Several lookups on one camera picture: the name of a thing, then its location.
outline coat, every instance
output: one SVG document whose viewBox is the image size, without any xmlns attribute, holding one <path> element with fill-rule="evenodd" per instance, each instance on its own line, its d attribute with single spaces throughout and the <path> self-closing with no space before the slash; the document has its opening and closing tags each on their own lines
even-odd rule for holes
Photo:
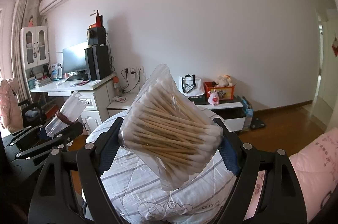
<svg viewBox="0 0 338 224">
<path fill-rule="evenodd" d="M 0 78 L 0 119 L 1 125 L 11 133 L 23 129 L 23 120 L 18 101 L 15 97 L 19 89 L 16 78 Z"/>
</svg>

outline computer monitor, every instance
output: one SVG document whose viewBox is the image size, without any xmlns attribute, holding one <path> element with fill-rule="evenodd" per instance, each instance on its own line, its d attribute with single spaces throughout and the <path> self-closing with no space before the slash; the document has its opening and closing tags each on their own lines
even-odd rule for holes
<svg viewBox="0 0 338 224">
<path fill-rule="evenodd" d="M 88 42 L 76 44 L 62 49 L 63 65 L 62 73 L 86 70 L 85 48 Z"/>
</svg>

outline tote bag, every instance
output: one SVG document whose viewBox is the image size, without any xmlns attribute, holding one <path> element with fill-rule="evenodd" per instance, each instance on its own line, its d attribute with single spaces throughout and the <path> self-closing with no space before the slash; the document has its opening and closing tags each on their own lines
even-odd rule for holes
<svg viewBox="0 0 338 224">
<path fill-rule="evenodd" d="M 202 80 L 197 78 L 195 74 L 180 76 L 179 91 L 187 97 L 200 96 L 204 94 L 204 86 Z"/>
</svg>

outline screw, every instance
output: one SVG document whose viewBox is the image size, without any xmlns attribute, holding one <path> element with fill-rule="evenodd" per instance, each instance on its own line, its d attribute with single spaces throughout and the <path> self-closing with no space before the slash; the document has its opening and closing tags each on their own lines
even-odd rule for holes
<svg viewBox="0 0 338 224">
<path fill-rule="evenodd" d="M 252 145 L 250 143 L 244 143 L 243 148 L 245 148 L 246 150 L 250 150 L 252 149 Z"/>
<path fill-rule="evenodd" d="M 285 155 L 285 151 L 282 150 L 281 148 L 277 150 L 277 153 L 278 153 L 279 155 Z"/>
<path fill-rule="evenodd" d="M 87 144 L 85 144 L 85 146 L 84 146 L 84 148 L 85 148 L 86 150 L 91 150 L 93 147 L 94 147 L 94 144 L 93 144 L 93 143 L 87 143 Z"/>
<path fill-rule="evenodd" d="M 55 148 L 52 150 L 52 155 L 57 155 L 59 153 L 59 149 Z"/>
</svg>

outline blue gripper pad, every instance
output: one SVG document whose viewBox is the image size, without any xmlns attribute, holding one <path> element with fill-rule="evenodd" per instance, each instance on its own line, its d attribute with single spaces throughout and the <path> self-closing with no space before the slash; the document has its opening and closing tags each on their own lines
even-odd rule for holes
<svg viewBox="0 0 338 224">
<path fill-rule="evenodd" d="M 116 121 L 113 123 L 113 125 L 109 128 L 109 130 L 105 133 L 102 133 L 103 135 L 101 138 L 100 136 L 96 140 L 100 139 L 100 141 L 104 142 L 106 141 L 106 144 L 104 145 L 104 148 L 102 149 L 102 152 L 100 154 L 100 164 L 97 168 L 98 174 L 101 176 L 105 171 L 109 170 L 112 166 L 112 162 L 114 161 L 114 158 L 116 156 L 117 151 L 120 148 L 119 141 L 118 141 L 118 134 L 120 130 L 120 125 L 116 124 Z"/>
<path fill-rule="evenodd" d="M 226 136 L 224 136 L 218 150 L 227 170 L 232 171 L 234 175 L 238 176 L 240 173 L 240 167 L 237 163 L 237 154 Z"/>
<path fill-rule="evenodd" d="M 235 133 L 229 132 L 220 118 L 215 118 L 213 121 L 223 129 L 223 140 L 218 147 L 219 153 L 221 154 L 226 168 L 234 175 L 238 176 L 241 168 L 239 165 L 238 153 L 236 152 L 233 145 L 238 146 L 240 149 L 242 141 Z"/>
</svg>

